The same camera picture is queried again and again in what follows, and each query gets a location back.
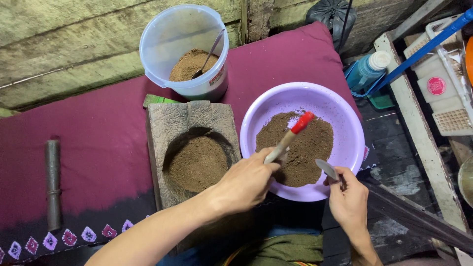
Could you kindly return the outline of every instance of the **red circular sticker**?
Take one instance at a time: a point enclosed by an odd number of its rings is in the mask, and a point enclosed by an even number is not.
[[[439,77],[433,77],[429,81],[427,81],[427,89],[433,95],[440,95],[444,93],[445,88],[447,88],[445,80]]]

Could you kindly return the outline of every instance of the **maroon fabric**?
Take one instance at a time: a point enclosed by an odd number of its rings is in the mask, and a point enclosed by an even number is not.
[[[232,49],[229,87],[239,133],[251,103],[286,82],[323,85],[360,116],[327,28],[318,22]],[[182,100],[142,76],[0,119],[0,230],[46,213],[44,143],[61,140],[62,211],[77,215],[152,187],[145,132],[147,93]]]

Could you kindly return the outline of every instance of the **metal spoon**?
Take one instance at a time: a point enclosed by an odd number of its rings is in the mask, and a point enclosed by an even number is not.
[[[321,159],[316,159],[315,164],[324,171],[324,173],[332,179],[331,183],[338,183],[340,182],[340,189],[342,191],[345,191],[347,189],[346,183],[343,180],[343,177],[337,174],[335,171],[335,168],[329,164],[328,162],[321,160]]]
[[[215,42],[213,42],[213,46],[212,48],[210,49],[210,52],[209,52],[209,55],[207,55],[207,59],[205,59],[205,62],[204,62],[204,65],[202,66],[201,69],[199,69],[196,73],[194,73],[194,75],[192,75],[192,80],[199,77],[200,75],[202,75],[202,70],[204,70],[204,67],[205,67],[205,64],[207,63],[207,61],[209,60],[210,58],[210,55],[212,55],[213,53],[213,50],[215,50],[215,47],[217,47],[217,44],[219,43],[220,39],[222,38],[223,36],[223,32],[225,32],[225,28],[223,28],[219,35],[217,36],[217,38],[215,39]]]

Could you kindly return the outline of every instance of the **blue plastic bottle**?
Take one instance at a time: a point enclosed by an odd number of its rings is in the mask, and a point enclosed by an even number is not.
[[[386,51],[378,51],[363,56],[347,77],[348,87],[353,92],[369,89],[391,62],[391,56]]]

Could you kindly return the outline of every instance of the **red-tipped stick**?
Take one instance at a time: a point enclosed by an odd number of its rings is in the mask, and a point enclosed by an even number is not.
[[[297,134],[304,130],[315,115],[308,111],[299,117],[298,122],[289,130],[276,148],[264,159],[264,164],[268,164],[276,160],[281,154],[287,152],[287,148],[296,139]]]

